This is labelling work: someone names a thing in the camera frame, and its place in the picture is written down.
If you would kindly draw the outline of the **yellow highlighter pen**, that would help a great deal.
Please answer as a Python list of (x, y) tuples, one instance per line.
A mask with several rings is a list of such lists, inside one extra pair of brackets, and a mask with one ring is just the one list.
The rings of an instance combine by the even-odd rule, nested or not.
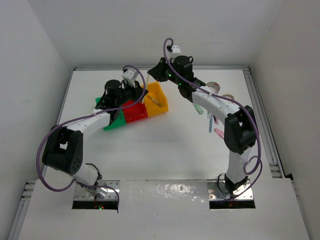
[(144, 96), (143, 96), (143, 98), (142, 98), (142, 100), (141, 100), (141, 104), (144, 104), (144, 102), (145, 102), (145, 97), (146, 97), (146, 95), (148, 94), (148, 84), (149, 84), (149, 79), (150, 79), (150, 75), (149, 74), (147, 74), (147, 77), (146, 77), (146, 82), (145, 82), (145, 94), (144, 94)]

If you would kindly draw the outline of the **blue thin pen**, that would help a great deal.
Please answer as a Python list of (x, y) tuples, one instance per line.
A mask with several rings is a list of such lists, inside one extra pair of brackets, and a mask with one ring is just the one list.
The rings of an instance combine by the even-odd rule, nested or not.
[(151, 97), (150, 95), (146, 95), (152, 102), (154, 102), (157, 106), (159, 106), (160, 108), (162, 108), (163, 106), (157, 101), (155, 100), (153, 97)]

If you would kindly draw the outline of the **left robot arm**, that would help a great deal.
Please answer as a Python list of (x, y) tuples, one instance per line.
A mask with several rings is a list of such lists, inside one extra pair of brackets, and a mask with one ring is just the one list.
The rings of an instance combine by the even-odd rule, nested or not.
[(90, 115), (68, 120), (51, 128), (41, 142), (36, 163), (61, 171), (86, 188), (94, 188), (100, 174), (83, 161), (86, 137), (111, 125), (120, 111), (138, 104), (148, 93), (138, 81), (112, 79)]

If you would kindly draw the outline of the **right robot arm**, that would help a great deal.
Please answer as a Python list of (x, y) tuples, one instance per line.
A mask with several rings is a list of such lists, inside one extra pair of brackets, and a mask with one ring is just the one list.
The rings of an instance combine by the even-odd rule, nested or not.
[(213, 89), (214, 82), (204, 83), (196, 78), (191, 56), (180, 55), (170, 61), (162, 57), (147, 73), (158, 82), (173, 82), (185, 99), (206, 109), (210, 115), (223, 123), (223, 139), (229, 149), (228, 169), (224, 181), (226, 190), (233, 194), (247, 182), (248, 175), (251, 174), (246, 169), (251, 161), (251, 148), (261, 147), (253, 109), (218, 95)]

